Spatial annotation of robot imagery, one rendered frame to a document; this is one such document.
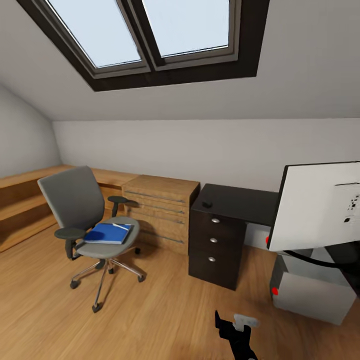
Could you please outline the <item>folder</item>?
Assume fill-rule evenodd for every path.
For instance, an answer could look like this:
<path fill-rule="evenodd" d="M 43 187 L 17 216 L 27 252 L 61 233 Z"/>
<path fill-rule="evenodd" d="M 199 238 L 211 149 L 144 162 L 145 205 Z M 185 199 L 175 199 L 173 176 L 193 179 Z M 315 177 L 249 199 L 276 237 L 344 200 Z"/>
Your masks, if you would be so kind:
<path fill-rule="evenodd" d="M 127 237 L 131 228 L 131 224 L 99 223 L 88 232 L 83 242 L 120 245 Z"/>

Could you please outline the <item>swivel chair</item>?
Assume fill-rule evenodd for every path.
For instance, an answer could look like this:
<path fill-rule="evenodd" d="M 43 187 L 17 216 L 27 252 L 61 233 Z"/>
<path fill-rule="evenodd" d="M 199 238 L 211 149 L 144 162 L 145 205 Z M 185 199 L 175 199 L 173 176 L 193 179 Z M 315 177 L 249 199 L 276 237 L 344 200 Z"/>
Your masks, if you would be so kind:
<path fill-rule="evenodd" d="M 84 242 L 84 238 L 89 234 L 88 231 L 93 230 L 96 227 L 95 225 L 102 221 L 105 212 L 105 199 L 91 170 L 86 165 L 78 166 L 41 177 L 37 180 L 37 184 L 46 199 L 49 210 L 60 226 L 60 229 L 54 232 L 54 236 L 66 240 L 64 247 L 67 258 L 70 261 L 75 261 L 79 257 L 86 256 L 99 260 L 98 263 L 73 276 L 70 279 L 70 287 L 74 289 L 79 285 L 74 279 L 94 269 L 101 270 L 105 266 L 92 306 L 95 313 L 100 309 L 98 300 L 106 272 L 108 270 L 109 274 L 114 273 L 113 264 L 138 275 L 139 282 L 142 282 L 144 277 L 136 270 L 115 260 L 130 250 L 135 249 L 136 254 L 141 251 L 136 245 L 130 247 L 139 234 L 139 222 L 126 215 L 116 216 L 119 203 L 128 202 L 127 198 L 121 196 L 107 197 L 108 201 L 114 202 L 114 207 L 112 216 L 103 222 L 103 224 L 131 225 L 124 241 L 121 244 Z M 73 254 L 73 249 L 75 249 L 75 254 Z"/>

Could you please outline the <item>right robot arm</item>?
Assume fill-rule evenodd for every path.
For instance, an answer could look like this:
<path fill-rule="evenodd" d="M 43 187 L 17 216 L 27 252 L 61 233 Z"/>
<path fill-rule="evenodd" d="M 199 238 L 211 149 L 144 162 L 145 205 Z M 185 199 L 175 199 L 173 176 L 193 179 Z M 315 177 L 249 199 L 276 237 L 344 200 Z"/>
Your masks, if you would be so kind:
<path fill-rule="evenodd" d="M 256 354 L 250 349 L 251 327 L 257 328 L 259 321 L 256 318 L 234 314 L 236 322 L 220 319 L 219 313 L 215 311 L 215 327 L 219 329 L 219 337 L 228 339 L 235 360 L 258 360 Z"/>

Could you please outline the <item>monitor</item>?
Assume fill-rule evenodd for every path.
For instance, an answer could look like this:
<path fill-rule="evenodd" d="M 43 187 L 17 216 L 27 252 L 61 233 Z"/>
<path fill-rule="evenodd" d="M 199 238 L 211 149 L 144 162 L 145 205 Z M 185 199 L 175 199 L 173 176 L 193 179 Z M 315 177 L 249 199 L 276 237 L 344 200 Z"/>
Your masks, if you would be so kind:
<path fill-rule="evenodd" d="M 360 274 L 360 259 L 332 263 L 291 251 L 348 242 L 360 251 L 360 161 L 286 165 L 270 228 L 269 251 Z"/>

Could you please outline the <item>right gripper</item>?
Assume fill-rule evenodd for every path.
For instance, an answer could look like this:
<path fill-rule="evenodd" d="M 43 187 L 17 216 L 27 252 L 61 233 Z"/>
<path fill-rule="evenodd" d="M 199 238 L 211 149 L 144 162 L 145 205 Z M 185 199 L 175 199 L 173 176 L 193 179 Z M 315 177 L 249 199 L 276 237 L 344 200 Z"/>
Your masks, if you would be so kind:
<path fill-rule="evenodd" d="M 233 352 L 234 345 L 239 341 L 244 341 L 249 345 L 251 328 L 247 325 L 244 325 L 244 332 L 241 332 L 237 331 L 232 324 L 232 322 L 220 319 L 218 311 L 215 311 L 215 327 L 219 329 L 219 337 L 229 340 Z"/>

